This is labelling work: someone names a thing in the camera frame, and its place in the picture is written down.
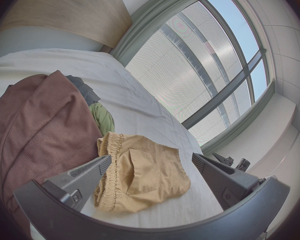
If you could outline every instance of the white bed sheet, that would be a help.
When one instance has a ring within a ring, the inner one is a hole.
[[[91,197],[83,214],[117,225],[163,228],[197,222],[222,212],[191,162],[193,152],[202,154],[196,139],[111,55],[66,49],[8,54],[0,58],[0,97],[10,84],[56,70],[81,77],[93,88],[112,114],[117,133],[144,135],[159,144],[178,148],[182,166],[191,180],[191,187],[183,196],[136,213],[98,211]]]

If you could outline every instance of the wooden panel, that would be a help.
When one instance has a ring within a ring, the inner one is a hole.
[[[113,48],[131,24],[122,0],[18,0],[0,31],[20,26],[50,27]]]

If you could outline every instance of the blue sky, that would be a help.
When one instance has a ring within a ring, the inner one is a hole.
[[[244,16],[232,0],[208,0],[228,23],[232,32],[236,36],[246,61],[249,62],[259,50],[256,39]],[[266,73],[262,61],[251,73],[255,100],[267,88]]]

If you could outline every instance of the window pane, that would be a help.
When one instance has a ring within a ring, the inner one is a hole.
[[[253,85],[254,99],[257,101],[267,88],[267,78],[263,59],[260,60],[259,64],[250,75]]]
[[[228,23],[237,38],[246,61],[249,62],[259,50],[252,30],[232,0],[208,0]]]
[[[153,34],[126,69],[182,123],[242,67],[216,19],[196,2]]]
[[[192,126],[189,132],[202,146],[226,130],[250,107],[248,84],[244,81],[220,106]]]

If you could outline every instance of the brown garment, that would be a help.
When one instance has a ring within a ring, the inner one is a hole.
[[[108,132],[98,139],[99,156],[112,162],[94,191],[94,205],[107,212],[137,212],[190,188],[176,148],[141,135]]]
[[[96,158],[101,137],[80,91],[59,70],[25,78],[0,97],[0,200],[28,235],[13,190]]]

